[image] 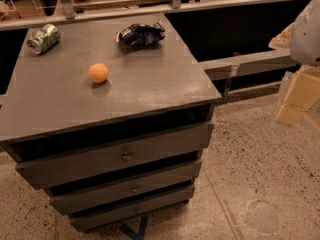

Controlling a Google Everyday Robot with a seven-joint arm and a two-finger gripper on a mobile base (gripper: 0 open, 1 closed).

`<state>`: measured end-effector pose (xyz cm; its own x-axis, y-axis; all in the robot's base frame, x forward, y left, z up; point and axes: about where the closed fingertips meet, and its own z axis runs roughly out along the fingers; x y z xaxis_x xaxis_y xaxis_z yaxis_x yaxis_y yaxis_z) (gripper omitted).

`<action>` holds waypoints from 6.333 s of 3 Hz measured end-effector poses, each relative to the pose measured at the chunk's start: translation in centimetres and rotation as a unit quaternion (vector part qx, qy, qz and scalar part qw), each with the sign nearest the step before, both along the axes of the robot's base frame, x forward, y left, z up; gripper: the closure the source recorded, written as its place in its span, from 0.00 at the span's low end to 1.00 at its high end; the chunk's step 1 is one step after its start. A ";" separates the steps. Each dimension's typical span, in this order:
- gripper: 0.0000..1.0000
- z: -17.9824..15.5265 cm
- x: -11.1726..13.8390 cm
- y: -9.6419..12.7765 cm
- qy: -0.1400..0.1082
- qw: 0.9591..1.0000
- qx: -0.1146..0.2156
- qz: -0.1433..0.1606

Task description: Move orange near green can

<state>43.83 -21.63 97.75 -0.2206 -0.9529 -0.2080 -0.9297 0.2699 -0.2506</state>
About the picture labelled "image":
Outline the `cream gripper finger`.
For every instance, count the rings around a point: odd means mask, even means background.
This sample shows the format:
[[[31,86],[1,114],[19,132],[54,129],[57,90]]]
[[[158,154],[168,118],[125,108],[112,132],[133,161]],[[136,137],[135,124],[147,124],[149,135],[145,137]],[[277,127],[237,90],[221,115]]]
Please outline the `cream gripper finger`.
[[[283,29],[277,36],[271,39],[268,46],[271,49],[289,49],[290,38],[294,24],[291,23],[285,29]]]
[[[302,65],[295,73],[287,71],[279,89],[274,121],[285,126],[296,124],[320,99],[320,67]]]

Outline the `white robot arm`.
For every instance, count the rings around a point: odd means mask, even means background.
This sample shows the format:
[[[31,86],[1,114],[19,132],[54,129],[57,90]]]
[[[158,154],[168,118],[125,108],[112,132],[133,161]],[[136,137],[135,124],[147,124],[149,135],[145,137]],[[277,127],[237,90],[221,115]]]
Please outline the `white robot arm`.
[[[283,77],[275,115],[277,123],[291,126],[320,99],[320,0],[311,0],[293,23],[271,39],[269,47],[288,49],[301,65]]]

